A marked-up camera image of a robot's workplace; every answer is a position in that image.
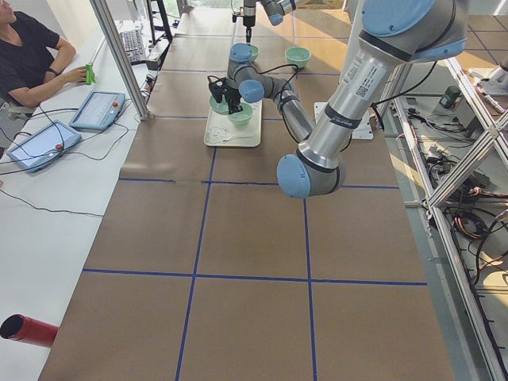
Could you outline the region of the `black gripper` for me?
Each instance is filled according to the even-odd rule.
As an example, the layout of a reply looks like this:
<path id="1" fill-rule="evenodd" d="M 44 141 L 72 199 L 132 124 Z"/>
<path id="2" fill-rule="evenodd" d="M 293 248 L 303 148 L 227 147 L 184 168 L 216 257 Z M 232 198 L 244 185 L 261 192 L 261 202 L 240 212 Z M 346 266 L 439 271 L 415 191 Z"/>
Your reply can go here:
<path id="1" fill-rule="evenodd" d="M 234 114 L 235 112 L 240 113 L 243 110 L 241 105 L 241 95 L 238 89 L 228 88 L 225 93 L 225 98 L 229 108 L 229 115 Z"/>
<path id="2" fill-rule="evenodd" d="M 256 0 L 244 0 L 242 10 L 243 10 L 243 25 L 246 27 L 245 40 L 246 43 L 251 43 L 252 27 L 256 23 Z"/>

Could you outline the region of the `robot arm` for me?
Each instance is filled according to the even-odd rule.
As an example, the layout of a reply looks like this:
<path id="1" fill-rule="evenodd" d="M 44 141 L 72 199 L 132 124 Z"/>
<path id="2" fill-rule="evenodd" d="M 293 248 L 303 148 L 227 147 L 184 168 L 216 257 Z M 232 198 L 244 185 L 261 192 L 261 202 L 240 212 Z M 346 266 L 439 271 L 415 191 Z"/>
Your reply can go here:
<path id="1" fill-rule="evenodd" d="M 245 40 L 247 44 L 251 44 L 252 28 L 256 24 L 257 3 L 260 3 L 263 7 L 271 25 L 277 26 L 283 21 L 285 15 L 294 12 L 298 5 L 300 3 L 303 4 L 304 1 L 244 0 L 239 10 L 232 10 L 232 21 L 236 23 L 238 18 L 242 19 L 242 24 L 245 27 Z"/>
<path id="2" fill-rule="evenodd" d="M 353 38 L 358 48 L 341 74 L 336 91 L 311 119 L 291 85 L 260 74 L 247 44 L 229 52 L 225 85 L 246 102 L 271 99 L 298 143 L 282 157 L 276 175 L 292 198 L 333 193 L 344 182 L 340 150 L 401 64 L 454 57 L 465 49 L 470 6 L 467 1 L 366 1 L 356 11 Z"/>

